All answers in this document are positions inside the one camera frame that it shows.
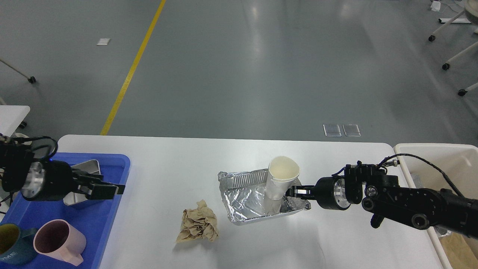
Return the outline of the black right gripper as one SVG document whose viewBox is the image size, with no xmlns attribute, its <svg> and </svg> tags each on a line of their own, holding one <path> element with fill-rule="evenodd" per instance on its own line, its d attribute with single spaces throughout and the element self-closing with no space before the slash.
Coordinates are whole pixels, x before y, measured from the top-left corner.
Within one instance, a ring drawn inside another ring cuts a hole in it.
<svg viewBox="0 0 478 269">
<path fill-rule="evenodd" d="M 315 199 L 321 208 L 327 210 L 347 210 L 351 206 L 345 197 L 345 180 L 343 178 L 323 177 L 315 186 L 293 185 L 287 189 L 285 196 Z"/>
</svg>

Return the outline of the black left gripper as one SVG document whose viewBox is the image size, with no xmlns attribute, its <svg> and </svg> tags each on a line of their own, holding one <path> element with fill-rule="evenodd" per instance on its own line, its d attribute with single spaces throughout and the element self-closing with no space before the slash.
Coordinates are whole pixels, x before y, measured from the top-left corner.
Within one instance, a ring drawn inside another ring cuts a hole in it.
<svg viewBox="0 0 478 269">
<path fill-rule="evenodd" d="M 29 168 L 21 195 L 27 201 L 60 201 L 77 191 L 87 200 L 112 200 L 122 195 L 125 185 L 102 182 L 103 175 L 70 167 L 58 160 L 34 162 Z M 87 183 L 78 187 L 78 183 Z"/>
</svg>

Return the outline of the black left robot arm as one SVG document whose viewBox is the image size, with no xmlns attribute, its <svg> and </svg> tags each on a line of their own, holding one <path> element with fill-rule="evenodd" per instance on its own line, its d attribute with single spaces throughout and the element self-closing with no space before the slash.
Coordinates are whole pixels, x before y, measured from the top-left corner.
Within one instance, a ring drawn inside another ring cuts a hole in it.
<svg viewBox="0 0 478 269">
<path fill-rule="evenodd" d="M 124 193 L 123 184 L 105 182 L 102 175 L 53 160 L 58 151 L 55 139 L 49 153 L 35 157 L 38 148 L 26 145 L 26 142 L 43 139 L 50 137 L 1 135 L 1 186 L 4 191 L 19 192 L 27 201 L 60 201 L 70 193 L 84 195 L 89 200 L 111 200 Z"/>
</svg>

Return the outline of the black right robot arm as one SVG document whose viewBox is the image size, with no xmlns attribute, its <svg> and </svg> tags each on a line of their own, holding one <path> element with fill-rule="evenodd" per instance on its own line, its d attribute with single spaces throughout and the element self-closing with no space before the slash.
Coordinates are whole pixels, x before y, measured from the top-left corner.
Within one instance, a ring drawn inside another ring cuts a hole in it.
<svg viewBox="0 0 478 269">
<path fill-rule="evenodd" d="M 389 219 L 418 230 L 439 227 L 477 239 L 477 200 L 466 198 L 443 170 L 422 157 L 419 160 L 437 170 L 450 188 L 435 191 L 401 187 L 398 177 L 387 170 L 400 164 L 399 156 L 388 156 L 378 164 L 358 161 L 345 165 L 315 185 L 290 187 L 285 196 L 315 200 L 327 210 L 343 211 L 352 204 L 361 204 L 372 213 L 372 228 L 379 228 L 384 219 Z"/>
</svg>

